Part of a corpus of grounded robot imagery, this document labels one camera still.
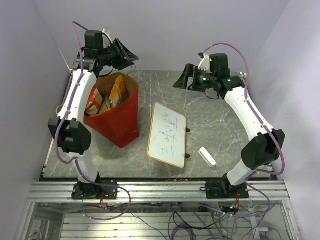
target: orange snack box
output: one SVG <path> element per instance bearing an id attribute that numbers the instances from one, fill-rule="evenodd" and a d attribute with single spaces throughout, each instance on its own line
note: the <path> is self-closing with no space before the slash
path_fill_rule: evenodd
<path id="1" fill-rule="evenodd" d="M 116 78 L 115 84 L 111 90 L 110 102 L 111 108 L 115 108 L 120 104 L 124 103 L 128 98 L 127 90 L 123 77 L 120 75 Z"/>
<path id="2" fill-rule="evenodd" d="M 106 96 L 105 101 L 102 103 L 99 114 L 103 114 L 111 110 L 111 104 L 109 98 Z"/>
<path id="3" fill-rule="evenodd" d="M 85 113 L 89 116 L 96 115 L 104 102 L 98 88 L 94 86 L 90 92 L 88 102 L 86 103 Z"/>

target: small whiteboard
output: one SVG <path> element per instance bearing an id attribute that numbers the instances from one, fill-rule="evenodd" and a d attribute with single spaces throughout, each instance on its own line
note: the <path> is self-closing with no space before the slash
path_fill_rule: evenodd
<path id="1" fill-rule="evenodd" d="M 186 116 L 158 102 L 153 106 L 147 155 L 149 158 L 184 168 Z"/>

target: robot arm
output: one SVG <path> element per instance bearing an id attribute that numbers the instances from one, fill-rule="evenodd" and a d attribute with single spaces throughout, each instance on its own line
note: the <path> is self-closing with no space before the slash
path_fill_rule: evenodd
<path id="1" fill-rule="evenodd" d="M 73 65 L 71 90 L 58 116 L 50 118 L 48 121 L 48 127 L 53 138 L 56 136 L 58 126 L 61 125 L 61 129 L 57 133 L 58 142 L 56 144 L 70 158 L 77 157 L 77 162 L 82 171 L 82 174 L 78 172 L 80 192 L 91 198 L 96 196 L 100 189 L 85 180 L 83 175 L 95 183 L 100 183 L 100 176 L 88 151 L 92 140 L 91 133 L 83 124 L 90 92 L 104 66 L 112 66 L 117 70 L 122 70 L 132 66 L 133 61 L 139 59 L 117 38 L 111 41 L 110 37 L 106 36 L 110 40 L 110 44 L 104 47 L 106 44 L 104 44 L 103 35 L 105 33 L 102 31 L 87 30 L 85 32 L 85 47 L 82 48 L 84 52 L 82 79 L 78 83 L 81 76 L 81 58 L 78 54 Z"/>
<path id="2" fill-rule="evenodd" d="M 206 89 L 213 88 L 234 110 L 250 140 L 241 151 L 240 162 L 222 177 L 224 191 L 228 192 L 233 187 L 244 184 L 258 167 L 270 164 L 279 157 L 274 142 L 261 126 L 247 101 L 250 101 L 264 125 L 272 131 L 280 147 L 284 143 L 285 134 L 281 129 L 275 130 L 265 120 L 249 96 L 245 99 L 245 84 L 238 76 L 230 76 L 226 54 L 218 53 L 208 56 L 200 53 L 199 55 L 202 58 L 199 66 L 187 64 L 182 76 L 173 87 L 197 92 L 205 92 Z M 193 81 L 187 88 L 189 78 L 193 78 Z"/>

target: red paper bag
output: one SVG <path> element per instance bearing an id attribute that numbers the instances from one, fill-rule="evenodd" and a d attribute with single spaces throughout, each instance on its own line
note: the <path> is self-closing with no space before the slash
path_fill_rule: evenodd
<path id="1" fill-rule="evenodd" d="M 99 77 L 95 86 L 103 98 L 110 96 L 116 79 L 120 75 L 123 77 L 128 99 L 107 112 L 94 116 L 84 116 L 84 123 L 109 139 L 119 148 L 124 148 L 139 137 L 139 85 L 132 77 L 117 72 L 109 76 Z"/>

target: purple wall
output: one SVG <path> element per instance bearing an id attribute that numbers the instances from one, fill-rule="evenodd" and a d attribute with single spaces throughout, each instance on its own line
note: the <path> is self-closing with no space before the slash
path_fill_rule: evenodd
<path id="1" fill-rule="evenodd" d="M 139 70 L 180 71 L 186 63 L 198 64 L 198 53 L 217 42 L 237 46 L 252 64 L 288 2 L 35 0 L 69 65 L 78 52 L 69 22 L 78 21 L 92 30 L 109 27 L 112 38 L 119 38 L 139 56 L 136 62 Z M 234 50 L 217 47 L 213 51 L 228 54 L 233 71 L 244 70 Z"/>
<path id="2" fill-rule="evenodd" d="M 32 0 L 0 0 L 0 233 L 12 240 L 38 179 L 69 70 Z"/>
<path id="3" fill-rule="evenodd" d="M 319 239 L 320 2 L 291 0 L 251 70 L 250 92 L 286 139 L 282 176 L 303 238 Z M 280 169 L 281 161 L 275 164 Z"/>

